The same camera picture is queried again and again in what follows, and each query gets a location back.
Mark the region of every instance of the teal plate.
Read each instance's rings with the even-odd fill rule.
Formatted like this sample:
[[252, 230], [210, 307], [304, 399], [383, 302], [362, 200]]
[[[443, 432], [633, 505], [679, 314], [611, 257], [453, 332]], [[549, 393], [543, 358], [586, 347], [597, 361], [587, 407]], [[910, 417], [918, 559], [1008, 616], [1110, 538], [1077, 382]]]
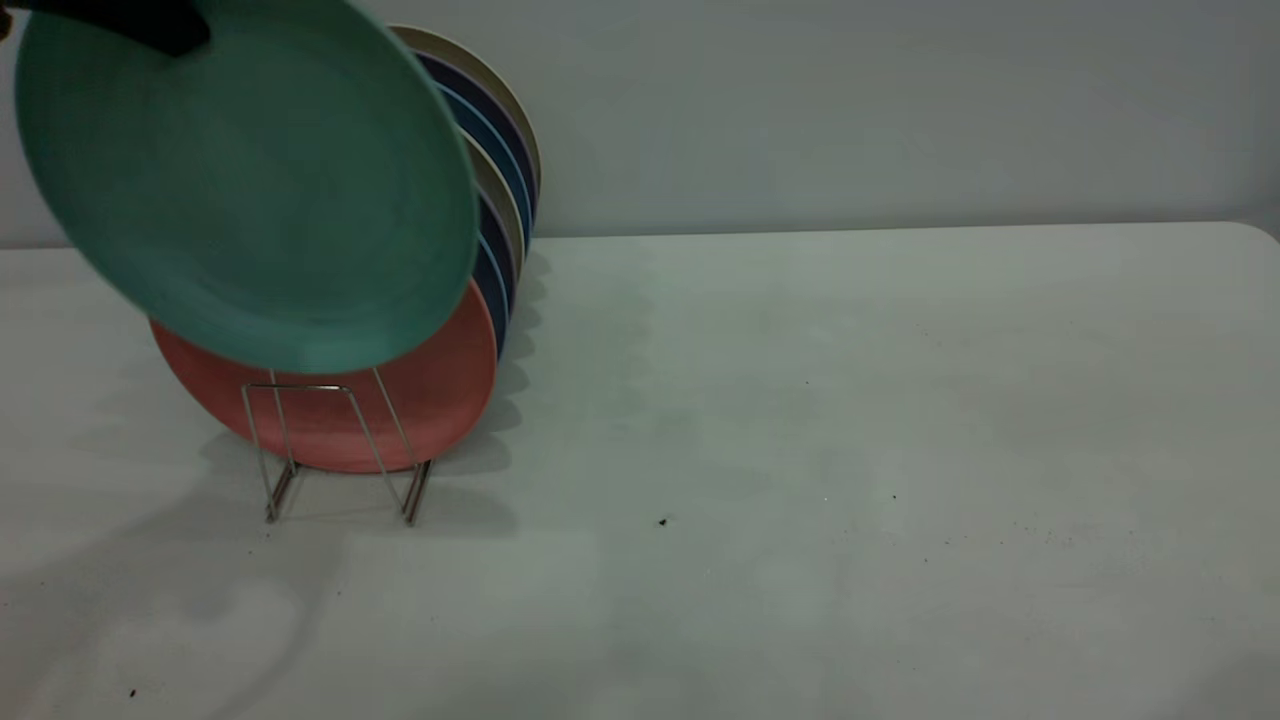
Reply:
[[18, 127], [67, 237], [230, 360], [370, 368], [421, 345], [476, 258], [471, 167], [430, 77], [342, 0], [197, 0], [178, 59], [35, 14]]

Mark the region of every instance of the white wall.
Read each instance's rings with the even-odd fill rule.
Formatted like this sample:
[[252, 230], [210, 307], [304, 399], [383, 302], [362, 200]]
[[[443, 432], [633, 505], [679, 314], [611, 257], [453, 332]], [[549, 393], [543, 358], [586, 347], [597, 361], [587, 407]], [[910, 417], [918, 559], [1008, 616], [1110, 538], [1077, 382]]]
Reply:
[[[1280, 199], [1275, 0], [369, 3], [471, 46], [525, 100], [541, 234], [1235, 218]], [[58, 238], [12, 102], [0, 176], [0, 243]]]

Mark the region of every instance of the plate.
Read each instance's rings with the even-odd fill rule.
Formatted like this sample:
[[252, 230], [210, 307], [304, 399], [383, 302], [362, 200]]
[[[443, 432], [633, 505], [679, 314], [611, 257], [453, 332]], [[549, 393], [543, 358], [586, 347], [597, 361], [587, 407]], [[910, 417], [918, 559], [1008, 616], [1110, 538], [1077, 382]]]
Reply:
[[493, 252], [493, 259], [498, 268], [498, 277], [502, 278], [502, 287], [507, 297], [507, 318], [516, 310], [516, 263], [511, 254], [511, 241], [502, 231], [498, 214], [493, 211], [493, 205], [483, 195], [480, 201], [480, 237]]
[[489, 159], [489, 154], [480, 147], [467, 133], [462, 133], [466, 141], [467, 156], [475, 169], [476, 188], [481, 197], [497, 213], [498, 223], [502, 225], [503, 237], [511, 245], [511, 254], [516, 264], [516, 277], [525, 269], [525, 229], [520, 224], [520, 211], [516, 209], [516, 199], [511, 196], [507, 181], [502, 178], [498, 167]]
[[[197, 402], [236, 434], [248, 439], [241, 386], [270, 383], [268, 370], [250, 368], [202, 350], [152, 320], [160, 352]], [[484, 414], [497, 375], [497, 346], [484, 299], [468, 283], [440, 331], [410, 354], [378, 369], [396, 406], [410, 456], [371, 370], [333, 375], [276, 373], [280, 384], [339, 384], [352, 389], [388, 470], [439, 457], [461, 441]], [[312, 468], [376, 473], [378, 462], [351, 401], [340, 392], [280, 391], [293, 457]], [[252, 391], [253, 421], [265, 450], [285, 456], [271, 391]]]
[[534, 196], [525, 177], [520, 173], [520, 167], [516, 164], [516, 152], [480, 110], [476, 110], [447, 86], [436, 83], [435, 87], [444, 96], [449, 110], [453, 111], [453, 119], [457, 122], [458, 128], [471, 136], [489, 154], [494, 165], [502, 173], [503, 179], [507, 181], [507, 187], [511, 188], [511, 193], [516, 199], [516, 208], [520, 210], [520, 224], [525, 228], [525, 238], [527, 241], [534, 232]]
[[480, 254], [476, 256], [475, 269], [472, 270], [472, 279], [480, 288], [480, 295], [484, 297], [485, 307], [489, 310], [489, 319], [493, 323], [493, 334], [498, 342], [498, 356], [502, 356], [502, 348], [507, 342], [507, 324], [511, 319], [511, 293], [507, 292], [507, 286], [502, 281], [502, 264], [498, 258], [500, 251], [495, 252], [494, 249], [500, 247], [504, 241], [500, 237], [485, 237], [480, 236]]
[[516, 160], [516, 168], [520, 170], [520, 177], [525, 181], [525, 187], [529, 188], [530, 202], [534, 209], [534, 220], [538, 220], [538, 181], [534, 177], [534, 168], [531, 164], [531, 155], [529, 152], [525, 141], [520, 136], [520, 131], [516, 129], [516, 124], [511, 120], [511, 117], [503, 111], [502, 105], [493, 99], [492, 95], [485, 92], [484, 87], [467, 76], [462, 74], [458, 69], [453, 68], [448, 63], [442, 63], [430, 55], [422, 53], [417, 54], [417, 59], [426, 68], [428, 74], [438, 83], [436, 87], [448, 88], [449, 94], [457, 95], [462, 100], [471, 105], [485, 120], [493, 126], [493, 129], [502, 137], [503, 143], [511, 150], [513, 159]]
[[390, 28], [404, 45], [462, 70], [498, 100], [507, 117], [520, 128], [521, 137], [525, 138], [525, 146], [529, 147], [534, 163], [534, 176], [540, 188], [543, 186], [543, 156], [538, 149], [538, 137], [534, 135], [534, 126], [529, 122], [529, 115], [525, 114], [525, 108], [516, 99], [516, 94], [511, 91], [511, 86], [475, 53], [452, 40], [417, 27], [390, 26]]
[[17, 68], [32, 174], [67, 237], [184, 338], [278, 370], [369, 368], [466, 292], [471, 170], [421, 64], [342, 0], [201, 0], [170, 59], [36, 13]]

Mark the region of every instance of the dish rack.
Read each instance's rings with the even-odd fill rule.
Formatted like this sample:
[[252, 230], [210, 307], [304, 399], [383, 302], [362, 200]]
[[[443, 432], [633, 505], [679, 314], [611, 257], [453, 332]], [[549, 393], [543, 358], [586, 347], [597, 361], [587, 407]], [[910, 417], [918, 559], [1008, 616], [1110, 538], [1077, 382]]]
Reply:
[[[410, 482], [408, 491], [404, 497], [401, 498], [399, 493], [396, 492], [396, 486], [392, 483], [392, 477], [387, 471], [387, 464], [383, 462], [383, 455], [378, 451], [378, 443], [374, 442], [374, 434], [369, 430], [369, 423], [365, 421], [365, 413], [360, 409], [360, 400], [356, 398], [356, 393], [347, 386], [328, 386], [328, 384], [282, 384], [276, 382], [275, 370], [269, 370], [270, 380], [269, 383], [246, 383], [241, 386], [241, 397], [244, 401], [244, 415], [248, 418], [248, 430], [253, 441], [253, 451], [257, 454], [257, 469], [262, 478], [262, 488], [266, 491], [266, 521], [275, 523], [280, 519], [280, 507], [284, 503], [284, 498], [289, 492], [289, 487], [293, 484], [293, 479], [298, 477], [305, 465], [300, 465], [293, 459], [293, 446], [289, 443], [289, 425], [284, 419], [284, 404], [280, 402], [282, 392], [340, 392], [351, 400], [351, 410], [356, 414], [356, 420], [360, 421], [360, 429], [365, 433], [365, 439], [369, 442], [369, 451], [374, 455], [374, 461], [378, 464], [378, 470], [383, 477], [383, 483], [387, 484], [387, 491], [392, 496], [392, 502], [396, 505], [396, 511], [399, 512], [401, 519], [404, 521], [406, 527], [412, 528], [417, 521], [417, 509], [422, 503], [422, 491], [426, 489], [428, 477], [431, 473], [431, 460], [425, 462], [419, 462], [413, 465], [413, 479]], [[383, 383], [383, 375], [378, 372], [378, 368], [372, 369], [374, 379], [378, 380], [378, 389], [381, 391], [383, 401], [387, 402], [387, 410], [392, 414], [392, 420], [396, 423], [396, 430], [399, 433], [401, 441], [404, 443], [404, 452], [413, 457], [413, 446], [408, 442], [408, 434], [404, 433], [404, 427], [399, 421], [399, 415], [396, 413], [396, 404], [392, 402], [390, 395], [387, 392], [387, 386]], [[259, 442], [257, 437], [257, 421], [253, 419], [253, 409], [250, 402], [250, 396], [255, 391], [271, 391], [275, 400], [275, 414], [280, 423], [280, 434], [284, 438], [284, 469], [280, 470], [279, 478], [275, 483], [271, 483], [271, 475], [266, 469], [266, 451], [262, 448], [262, 443]]]

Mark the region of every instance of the dark blue plate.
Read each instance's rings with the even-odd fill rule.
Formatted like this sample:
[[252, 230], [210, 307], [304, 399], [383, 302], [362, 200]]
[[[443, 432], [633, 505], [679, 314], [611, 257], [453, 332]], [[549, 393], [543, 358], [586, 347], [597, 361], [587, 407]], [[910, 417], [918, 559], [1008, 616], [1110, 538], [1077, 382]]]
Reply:
[[480, 252], [476, 254], [476, 266], [471, 277], [480, 287], [484, 296], [485, 307], [489, 309], [489, 319], [493, 320], [493, 336], [498, 341], [498, 356], [502, 356], [502, 347], [507, 342], [507, 322], [509, 320], [507, 288], [502, 284], [502, 272], [498, 269], [498, 258], [493, 252], [494, 245], [500, 245], [503, 240], [480, 237]]
[[[417, 55], [417, 59], [424, 61], [425, 67], [422, 55]], [[436, 81], [435, 87], [444, 96], [445, 104], [453, 113], [453, 120], [467, 135], [474, 137], [480, 143], [480, 147], [484, 147], [484, 151], [498, 165], [498, 172], [502, 173], [502, 177], [511, 187], [511, 193], [516, 196], [516, 205], [520, 209], [520, 224], [525, 228], [525, 242], [527, 245], [527, 238], [534, 229], [534, 202], [529, 186], [525, 183], [525, 177], [520, 173], [520, 165], [516, 163], [516, 154], [507, 146], [507, 142], [498, 133], [497, 128], [480, 114], [480, 110], [476, 110], [461, 95], [444, 83]]]
[[498, 275], [507, 291], [507, 315], [516, 311], [516, 263], [511, 255], [511, 240], [502, 232], [502, 223], [498, 214], [483, 192], [480, 196], [480, 234], [489, 238], [489, 249], [493, 250], [494, 260], [498, 263]]
[[479, 110], [489, 120], [489, 124], [498, 131], [507, 147], [515, 151], [516, 164], [520, 165], [520, 174], [525, 178], [525, 184], [532, 195], [534, 220], [536, 222], [538, 197], [541, 192], [538, 187], [538, 178], [534, 174], [534, 163], [529, 154], [529, 147], [525, 145], [525, 138], [521, 137], [520, 131], [516, 129], [516, 123], [511, 119], [511, 115], [502, 109], [502, 105], [498, 104], [493, 95], [489, 95], [489, 91], [484, 86], [467, 77], [462, 70], [424, 53], [419, 53], [417, 59], [426, 67], [426, 72], [430, 73], [435, 82], [458, 94], [460, 97]]

